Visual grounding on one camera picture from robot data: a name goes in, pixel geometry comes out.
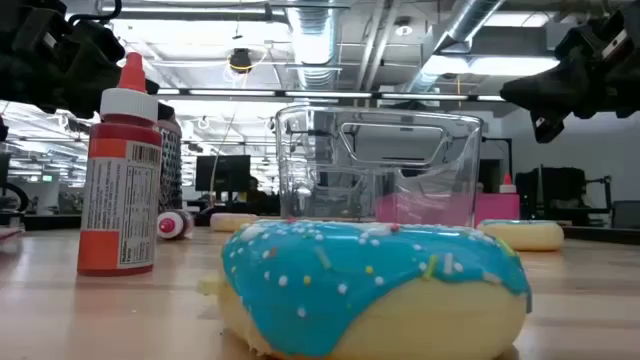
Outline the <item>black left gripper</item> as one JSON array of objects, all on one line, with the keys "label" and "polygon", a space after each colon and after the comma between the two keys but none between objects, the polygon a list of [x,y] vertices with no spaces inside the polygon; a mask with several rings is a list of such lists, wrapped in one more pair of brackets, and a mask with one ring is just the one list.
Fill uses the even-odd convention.
[{"label": "black left gripper", "polygon": [[75,54],[55,52],[52,59],[0,50],[0,100],[50,114],[68,110],[89,117],[145,110],[157,120],[175,119],[174,108],[154,97],[159,85],[147,77],[142,56],[127,53],[110,30],[72,39]]}]

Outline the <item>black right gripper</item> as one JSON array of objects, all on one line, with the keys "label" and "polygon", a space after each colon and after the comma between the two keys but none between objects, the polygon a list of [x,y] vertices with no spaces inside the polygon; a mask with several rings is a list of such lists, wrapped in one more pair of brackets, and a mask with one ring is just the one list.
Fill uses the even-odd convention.
[{"label": "black right gripper", "polygon": [[[544,72],[506,82],[500,97],[531,112],[571,112],[582,103],[582,118],[613,112],[627,118],[640,111],[640,36],[630,35],[607,59],[560,63]],[[537,143],[553,141],[565,128],[567,114],[531,113]]]}]

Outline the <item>large red colouring bottle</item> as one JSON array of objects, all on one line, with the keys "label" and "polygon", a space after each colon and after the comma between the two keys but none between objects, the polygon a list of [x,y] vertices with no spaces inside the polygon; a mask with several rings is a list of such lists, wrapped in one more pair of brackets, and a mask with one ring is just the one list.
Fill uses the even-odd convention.
[{"label": "large red colouring bottle", "polygon": [[157,218],[157,235],[167,241],[191,239],[194,227],[192,215],[182,209],[163,212]]}]

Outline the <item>plain cream donut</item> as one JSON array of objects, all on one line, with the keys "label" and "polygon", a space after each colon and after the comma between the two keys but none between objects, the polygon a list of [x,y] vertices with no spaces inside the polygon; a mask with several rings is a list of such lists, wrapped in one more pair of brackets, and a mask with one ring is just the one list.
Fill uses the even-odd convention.
[{"label": "plain cream donut", "polygon": [[214,213],[210,217],[210,228],[215,232],[235,232],[258,219],[254,214]]}]

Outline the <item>black machine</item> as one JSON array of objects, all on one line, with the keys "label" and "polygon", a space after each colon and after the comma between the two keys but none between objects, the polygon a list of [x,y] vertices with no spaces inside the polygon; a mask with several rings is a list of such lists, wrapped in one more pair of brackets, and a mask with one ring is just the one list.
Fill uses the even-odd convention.
[{"label": "black machine", "polygon": [[[597,225],[590,216],[610,213],[611,182],[609,175],[588,179],[584,170],[574,167],[539,166],[529,172],[517,173],[515,185],[520,198],[520,218],[569,222],[573,226]],[[585,202],[589,184],[604,187],[604,207],[593,207]]]}]

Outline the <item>pink plastic tray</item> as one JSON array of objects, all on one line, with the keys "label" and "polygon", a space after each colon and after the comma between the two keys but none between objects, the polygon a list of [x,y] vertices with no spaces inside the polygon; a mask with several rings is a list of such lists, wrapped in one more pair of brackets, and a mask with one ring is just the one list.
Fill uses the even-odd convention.
[{"label": "pink plastic tray", "polygon": [[483,220],[518,220],[519,196],[515,193],[475,196],[466,194],[394,193],[375,203],[378,222],[438,224],[475,227]]}]

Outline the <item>metal box grater pink-trimmed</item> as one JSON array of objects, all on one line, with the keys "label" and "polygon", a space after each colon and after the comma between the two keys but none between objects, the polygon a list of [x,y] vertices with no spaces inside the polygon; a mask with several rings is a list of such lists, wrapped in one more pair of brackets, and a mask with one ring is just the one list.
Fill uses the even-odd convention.
[{"label": "metal box grater pink-trimmed", "polygon": [[182,208],[182,159],[180,125],[172,115],[158,121],[162,135],[159,212]]}]

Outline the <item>grey box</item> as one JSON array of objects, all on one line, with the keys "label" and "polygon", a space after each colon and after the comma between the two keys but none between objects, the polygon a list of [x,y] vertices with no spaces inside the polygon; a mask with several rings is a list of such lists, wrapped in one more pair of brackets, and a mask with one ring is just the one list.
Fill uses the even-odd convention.
[{"label": "grey box", "polygon": [[640,230],[640,200],[620,200],[613,202],[611,227]]}]

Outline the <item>black computer monitor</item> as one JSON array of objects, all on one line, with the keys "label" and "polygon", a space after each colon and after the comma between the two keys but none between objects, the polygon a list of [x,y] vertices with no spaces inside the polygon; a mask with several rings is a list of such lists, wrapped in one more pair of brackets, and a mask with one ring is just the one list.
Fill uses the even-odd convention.
[{"label": "black computer monitor", "polygon": [[199,156],[196,158],[195,190],[247,192],[250,166],[249,155]]}]

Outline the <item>person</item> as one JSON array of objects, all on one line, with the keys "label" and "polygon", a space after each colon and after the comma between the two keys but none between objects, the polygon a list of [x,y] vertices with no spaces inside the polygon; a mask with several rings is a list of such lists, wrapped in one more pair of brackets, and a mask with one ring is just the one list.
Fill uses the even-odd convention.
[{"label": "person", "polygon": [[246,193],[246,202],[247,203],[259,203],[266,201],[268,199],[268,195],[261,191],[258,188],[259,182],[258,179],[250,176],[249,177],[249,187]]}]

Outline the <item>clear plastic bin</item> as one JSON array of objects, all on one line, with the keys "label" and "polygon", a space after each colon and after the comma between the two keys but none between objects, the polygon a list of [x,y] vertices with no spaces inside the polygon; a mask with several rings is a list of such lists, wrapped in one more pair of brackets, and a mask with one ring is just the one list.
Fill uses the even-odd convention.
[{"label": "clear plastic bin", "polygon": [[275,117],[284,217],[471,227],[481,119],[293,106]]}]

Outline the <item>black door frame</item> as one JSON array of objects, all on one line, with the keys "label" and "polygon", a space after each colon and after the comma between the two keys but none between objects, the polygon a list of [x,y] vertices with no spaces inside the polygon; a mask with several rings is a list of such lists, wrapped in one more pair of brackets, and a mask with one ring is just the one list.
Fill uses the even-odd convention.
[{"label": "black door frame", "polygon": [[479,184],[484,193],[498,193],[504,177],[513,177],[513,140],[484,137],[480,147]]}]

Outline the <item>spiral silver ceiling duct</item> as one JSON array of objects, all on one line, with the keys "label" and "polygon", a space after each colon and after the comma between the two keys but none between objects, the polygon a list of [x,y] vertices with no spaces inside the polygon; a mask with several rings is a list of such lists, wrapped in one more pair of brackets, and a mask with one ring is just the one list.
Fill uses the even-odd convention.
[{"label": "spiral silver ceiling duct", "polygon": [[448,70],[443,67],[447,54],[468,54],[474,36],[506,0],[457,0],[450,16],[431,25],[421,47],[423,64],[403,91],[426,93]]}]

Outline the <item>ribbed silver ceiling duct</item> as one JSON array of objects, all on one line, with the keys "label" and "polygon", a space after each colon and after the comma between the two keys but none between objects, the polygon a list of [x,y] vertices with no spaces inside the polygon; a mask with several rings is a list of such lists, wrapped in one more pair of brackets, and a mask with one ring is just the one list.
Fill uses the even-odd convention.
[{"label": "ribbed silver ceiling duct", "polygon": [[333,90],[338,71],[337,41],[341,10],[335,0],[293,0],[286,9],[299,84],[303,90]]}]

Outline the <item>ceiling light rail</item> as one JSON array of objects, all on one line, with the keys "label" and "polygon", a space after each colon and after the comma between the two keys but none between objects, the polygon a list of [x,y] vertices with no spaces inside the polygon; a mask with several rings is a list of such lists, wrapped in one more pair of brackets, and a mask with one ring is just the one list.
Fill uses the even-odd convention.
[{"label": "ceiling light rail", "polygon": [[262,89],[188,89],[161,88],[159,97],[247,97],[247,98],[306,98],[306,99],[364,99],[394,101],[447,101],[501,103],[499,95],[406,93],[406,92],[357,92],[357,91],[308,91],[308,90],[262,90]]}]

